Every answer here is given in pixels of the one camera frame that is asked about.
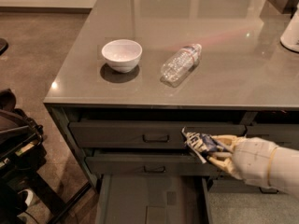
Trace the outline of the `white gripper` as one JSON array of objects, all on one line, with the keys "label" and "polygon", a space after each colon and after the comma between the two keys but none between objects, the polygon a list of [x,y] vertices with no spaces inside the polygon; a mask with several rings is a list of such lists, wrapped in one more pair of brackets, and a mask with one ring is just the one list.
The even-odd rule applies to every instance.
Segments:
[{"label": "white gripper", "polygon": [[269,172],[277,144],[258,137],[245,138],[230,134],[213,135],[212,138],[235,149],[232,158],[208,156],[209,162],[235,179],[243,180],[247,185],[270,187]]}]

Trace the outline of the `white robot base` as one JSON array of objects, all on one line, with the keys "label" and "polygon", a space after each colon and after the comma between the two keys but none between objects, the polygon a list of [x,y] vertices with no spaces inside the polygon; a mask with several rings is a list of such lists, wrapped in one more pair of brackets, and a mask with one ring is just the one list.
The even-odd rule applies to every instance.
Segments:
[{"label": "white robot base", "polygon": [[280,42],[286,49],[299,52],[299,3],[280,38]]}]

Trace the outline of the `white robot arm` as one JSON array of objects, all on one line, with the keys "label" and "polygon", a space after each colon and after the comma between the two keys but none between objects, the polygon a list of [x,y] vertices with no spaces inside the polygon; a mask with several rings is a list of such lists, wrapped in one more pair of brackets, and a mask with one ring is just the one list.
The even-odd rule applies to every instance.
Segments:
[{"label": "white robot arm", "polygon": [[229,152],[209,153],[207,159],[245,184],[277,189],[299,198],[299,151],[262,138],[217,136]]}]

